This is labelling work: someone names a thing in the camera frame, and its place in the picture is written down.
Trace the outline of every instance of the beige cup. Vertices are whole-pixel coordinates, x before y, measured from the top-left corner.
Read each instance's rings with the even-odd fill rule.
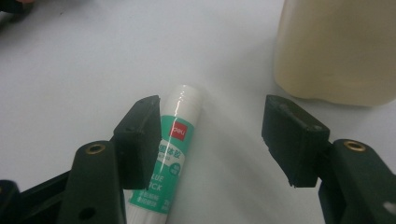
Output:
[[[346,105],[396,98],[395,0],[286,0],[275,78],[289,94]]]

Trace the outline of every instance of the white cap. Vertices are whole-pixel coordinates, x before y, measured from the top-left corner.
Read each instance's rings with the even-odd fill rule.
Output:
[[[202,107],[202,96],[193,87],[177,86],[169,95],[162,115],[170,115],[188,121],[195,126]]]

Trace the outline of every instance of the green label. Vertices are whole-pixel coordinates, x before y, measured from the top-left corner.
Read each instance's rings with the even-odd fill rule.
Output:
[[[172,116],[162,116],[161,125],[163,140],[148,189],[134,190],[129,203],[168,214],[194,127]]]

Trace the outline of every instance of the white table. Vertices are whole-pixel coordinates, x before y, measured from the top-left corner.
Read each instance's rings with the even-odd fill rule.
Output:
[[[0,14],[0,179],[29,189],[109,139],[137,100],[177,84],[205,96],[168,223],[323,223],[318,189],[294,189],[261,138],[282,1],[37,0]],[[396,103],[293,99],[396,171]]]

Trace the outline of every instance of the glue stick tube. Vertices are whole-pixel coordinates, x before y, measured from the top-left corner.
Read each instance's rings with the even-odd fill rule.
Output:
[[[134,190],[127,205],[128,224],[164,224],[201,110],[200,93],[177,86],[162,110],[162,141],[148,189]]]

